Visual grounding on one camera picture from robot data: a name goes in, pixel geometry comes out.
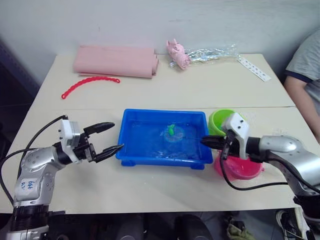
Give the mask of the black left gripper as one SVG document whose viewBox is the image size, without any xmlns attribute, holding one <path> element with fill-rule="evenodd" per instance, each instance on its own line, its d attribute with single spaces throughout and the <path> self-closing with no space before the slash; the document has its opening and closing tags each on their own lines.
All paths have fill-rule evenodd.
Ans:
<svg viewBox="0 0 320 240">
<path fill-rule="evenodd" d="M 84 133 L 80 135 L 78 145 L 73 149 L 77 159 L 99 163 L 119 152 L 124 147 L 124 144 L 108 147 L 101 153 L 96 154 L 93 144 L 89 142 L 90 135 L 104 132 L 110 128 L 113 128 L 114 126 L 115 124 L 113 122 L 101 122 L 85 127 L 83 129 Z"/>
</svg>

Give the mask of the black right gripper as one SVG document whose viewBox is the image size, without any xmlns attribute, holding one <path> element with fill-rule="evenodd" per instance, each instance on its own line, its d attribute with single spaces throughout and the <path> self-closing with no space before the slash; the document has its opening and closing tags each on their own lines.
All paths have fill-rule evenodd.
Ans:
<svg viewBox="0 0 320 240">
<path fill-rule="evenodd" d="M 214 149 L 222 150 L 220 158 L 226 160 L 228 156 L 240 156 L 240 144 L 236 139 L 236 134 L 233 131 L 227 131 L 226 136 L 206 135 L 201 138 L 203 145 Z"/>
</svg>

